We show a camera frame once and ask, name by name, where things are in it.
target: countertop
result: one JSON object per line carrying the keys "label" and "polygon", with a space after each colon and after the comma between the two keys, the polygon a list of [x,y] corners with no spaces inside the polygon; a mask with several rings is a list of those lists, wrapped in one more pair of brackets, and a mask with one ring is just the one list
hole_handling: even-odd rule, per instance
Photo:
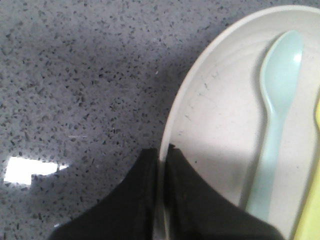
{"label": "countertop", "polygon": [[45,240],[107,196],[204,48],[242,17],[317,0],[0,1],[0,240]]}

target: black object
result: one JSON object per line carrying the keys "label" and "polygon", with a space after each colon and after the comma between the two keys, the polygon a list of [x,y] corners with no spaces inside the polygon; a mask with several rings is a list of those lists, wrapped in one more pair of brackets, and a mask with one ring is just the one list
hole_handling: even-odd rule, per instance
{"label": "black object", "polygon": [[273,226],[213,190],[172,145],[166,158],[164,189],[173,240],[284,240]]}
{"label": "black object", "polygon": [[50,240],[151,240],[158,155],[142,150],[125,179],[104,200],[58,228]]}

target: gray countertop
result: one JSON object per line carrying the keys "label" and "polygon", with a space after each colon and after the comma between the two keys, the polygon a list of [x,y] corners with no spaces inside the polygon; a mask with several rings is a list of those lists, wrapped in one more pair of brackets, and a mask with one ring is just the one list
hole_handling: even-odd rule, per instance
{"label": "gray countertop", "polygon": [[160,147],[204,48],[242,17],[287,4],[320,6],[0,1],[0,240],[44,240],[107,196],[142,148]]}

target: yellow object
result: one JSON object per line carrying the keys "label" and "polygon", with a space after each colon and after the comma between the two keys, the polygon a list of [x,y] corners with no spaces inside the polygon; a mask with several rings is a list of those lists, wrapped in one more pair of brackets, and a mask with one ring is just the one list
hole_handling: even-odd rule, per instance
{"label": "yellow object", "polygon": [[[320,100],[316,106],[315,120],[320,129]],[[320,163],[316,167],[294,240],[320,240]]]}

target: granite countertop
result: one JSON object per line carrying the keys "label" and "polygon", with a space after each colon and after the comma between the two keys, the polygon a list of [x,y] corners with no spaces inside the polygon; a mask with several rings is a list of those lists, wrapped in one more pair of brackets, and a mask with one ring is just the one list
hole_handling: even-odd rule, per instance
{"label": "granite countertop", "polygon": [[286,4],[320,7],[0,1],[0,240],[45,240],[107,196],[142,148],[160,147],[177,90],[208,43]]}

